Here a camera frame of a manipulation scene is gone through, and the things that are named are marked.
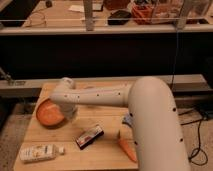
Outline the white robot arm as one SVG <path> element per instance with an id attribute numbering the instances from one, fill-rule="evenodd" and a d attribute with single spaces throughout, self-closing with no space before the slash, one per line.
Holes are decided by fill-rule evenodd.
<path id="1" fill-rule="evenodd" d="M 175 99 L 163 80 L 145 76 L 132 84 L 77 89 L 65 77 L 50 99 L 68 116 L 77 104 L 126 107 L 139 171 L 191 171 Z"/>

